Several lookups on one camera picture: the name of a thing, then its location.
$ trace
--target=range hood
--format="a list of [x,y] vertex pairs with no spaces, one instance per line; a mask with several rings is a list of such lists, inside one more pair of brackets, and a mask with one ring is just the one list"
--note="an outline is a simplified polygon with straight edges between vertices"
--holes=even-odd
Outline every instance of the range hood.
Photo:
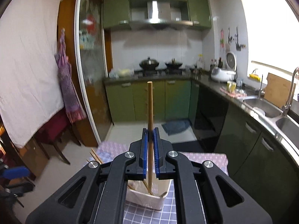
[[135,29],[165,29],[173,28],[182,30],[185,27],[193,25],[193,22],[182,20],[181,10],[177,7],[171,7],[167,1],[148,1],[147,18],[130,21],[130,27]]

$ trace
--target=cutting board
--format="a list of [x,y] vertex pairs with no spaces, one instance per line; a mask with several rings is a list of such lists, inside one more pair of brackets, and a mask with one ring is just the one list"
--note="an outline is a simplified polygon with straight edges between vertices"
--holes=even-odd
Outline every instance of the cutting board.
[[[271,73],[268,73],[267,80],[268,80],[268,84],[265,88],[264,99],[268,100],[269,102],[273,103],[277,107],[281,108],[283,105],[286,104],[288,100],[288,96],[291,88],[291,82]],[[296,85],[294,83],[291,103],[294,96],[295,86]]]

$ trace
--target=window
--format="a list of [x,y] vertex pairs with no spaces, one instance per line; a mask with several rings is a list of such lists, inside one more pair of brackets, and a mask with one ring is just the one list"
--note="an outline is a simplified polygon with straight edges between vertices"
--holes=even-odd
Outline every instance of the window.
[[242,0],[248,33],[248,74],[291,80],[299,66],[299,22],[286,0]]

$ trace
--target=red chair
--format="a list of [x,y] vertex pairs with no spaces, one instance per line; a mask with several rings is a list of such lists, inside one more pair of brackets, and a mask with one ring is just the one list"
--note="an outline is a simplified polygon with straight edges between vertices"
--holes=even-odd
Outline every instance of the red chair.
[[73,132],[72,125],[66,115],[65,108],[57,112],[47,123],[45,123],[35,133],[34,138],[48,159],[50,159],[50,157],[46,152],[46,149],[43,147],[43,143],[54,146],[63,161],[70,165],[70,162],[66,159],[57,145],[57,141],[61,143],[61,136],[67,129],[70,130],[71,135],[75,138],[75,143],[81,146],[80,141]]

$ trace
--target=white sheet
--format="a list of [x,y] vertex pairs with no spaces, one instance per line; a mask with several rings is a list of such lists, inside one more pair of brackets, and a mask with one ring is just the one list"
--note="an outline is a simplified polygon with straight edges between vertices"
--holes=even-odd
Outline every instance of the white sheet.
[[19,148],[64,106],[54,58],[59,3],[12,0],[0,19],[0,114]]

